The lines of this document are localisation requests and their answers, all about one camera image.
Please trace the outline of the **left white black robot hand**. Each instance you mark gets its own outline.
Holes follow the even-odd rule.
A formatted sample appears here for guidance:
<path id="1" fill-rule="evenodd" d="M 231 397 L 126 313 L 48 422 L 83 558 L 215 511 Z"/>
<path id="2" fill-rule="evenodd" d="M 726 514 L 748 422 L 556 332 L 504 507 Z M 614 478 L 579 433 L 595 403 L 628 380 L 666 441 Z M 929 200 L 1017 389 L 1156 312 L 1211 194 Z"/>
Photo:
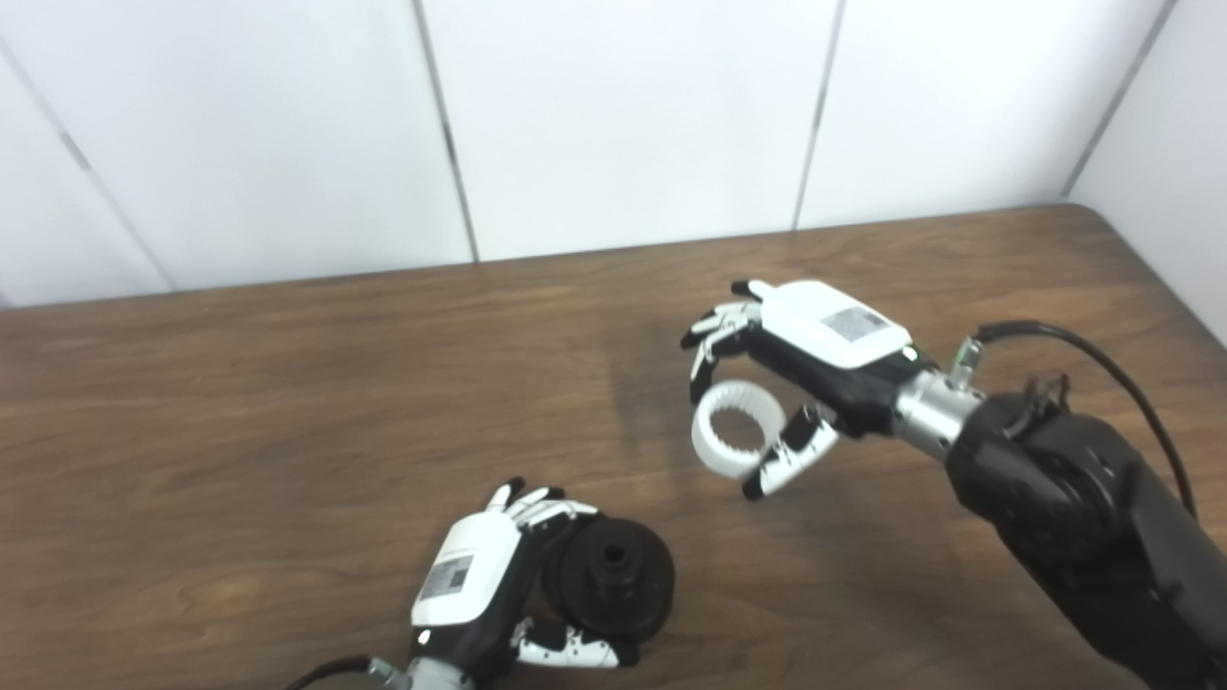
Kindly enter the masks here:
<path id="1" fill-rule="evenodd" d="M 452 525 L 411 609 L 413 663 L 442 664 L 479 686 L 514 664 L 553 668 L 629 668 L 636 643 L 614 642 L 574 624 L 525 614 L 548 550 L 582 527 L 602 521 L 564 489 L 528 491 L 514 476 L 488 502 Z"/>

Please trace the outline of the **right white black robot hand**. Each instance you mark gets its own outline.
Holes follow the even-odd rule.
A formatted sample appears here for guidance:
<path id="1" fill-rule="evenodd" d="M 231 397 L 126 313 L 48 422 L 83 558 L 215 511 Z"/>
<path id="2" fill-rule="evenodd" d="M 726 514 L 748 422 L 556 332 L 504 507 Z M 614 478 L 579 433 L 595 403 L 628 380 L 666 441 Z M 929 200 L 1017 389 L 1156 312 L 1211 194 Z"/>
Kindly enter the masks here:
<path id="1" fill-rule="evenodd" d="M 909 381 L 933 368 L 904 327 L 823 281 L 772 287 L 733 281 L 736 300 L 707 309 L 683 331 L 694 351 L 690 401 L 713 388 L 723 359 L 748 357 L 809 394 L 742 480 L 742 495 L 775 494 L 832 449 L 838 437 L 891 437 L 894 401 Z"/>

